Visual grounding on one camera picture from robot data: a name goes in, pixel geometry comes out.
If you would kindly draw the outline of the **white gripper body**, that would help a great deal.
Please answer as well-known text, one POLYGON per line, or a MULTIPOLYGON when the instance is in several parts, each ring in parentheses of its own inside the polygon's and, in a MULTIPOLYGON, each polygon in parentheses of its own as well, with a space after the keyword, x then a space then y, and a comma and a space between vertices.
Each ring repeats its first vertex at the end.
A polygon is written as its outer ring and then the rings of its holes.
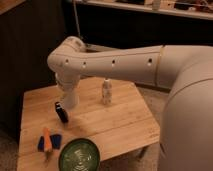
POLYGON ((63 91, 64 96, 74 96, 80 76, 78 74, 56 73, 55 80, 58 87, 63 91))

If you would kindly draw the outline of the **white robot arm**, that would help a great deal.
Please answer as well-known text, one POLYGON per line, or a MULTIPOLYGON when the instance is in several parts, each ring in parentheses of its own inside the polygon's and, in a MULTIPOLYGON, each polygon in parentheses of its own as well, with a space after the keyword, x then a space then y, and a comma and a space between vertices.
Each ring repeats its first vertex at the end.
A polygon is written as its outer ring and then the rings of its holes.
POLYGON ((158 45, 87 52, 69 36, 47 58, 75 105, 82 75, 132 81, 170 91, 161 130, 158 171, 213 171, 213 46, 158 45))

